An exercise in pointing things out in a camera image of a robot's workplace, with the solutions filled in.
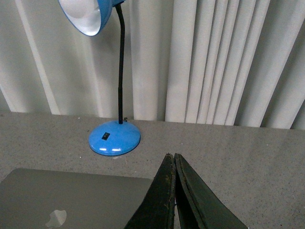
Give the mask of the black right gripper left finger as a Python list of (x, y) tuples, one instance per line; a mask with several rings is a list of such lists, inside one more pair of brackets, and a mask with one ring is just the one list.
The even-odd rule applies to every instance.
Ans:
[(172, 229), (174, 227), (176, 165), (166, 154), (141, 205), (126, 229)]

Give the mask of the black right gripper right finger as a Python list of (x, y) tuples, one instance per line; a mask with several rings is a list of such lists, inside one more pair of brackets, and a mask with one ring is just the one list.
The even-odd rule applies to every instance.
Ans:
[(176, 164), (175, 198), (182, 229), (246, 229), (180, 154)]

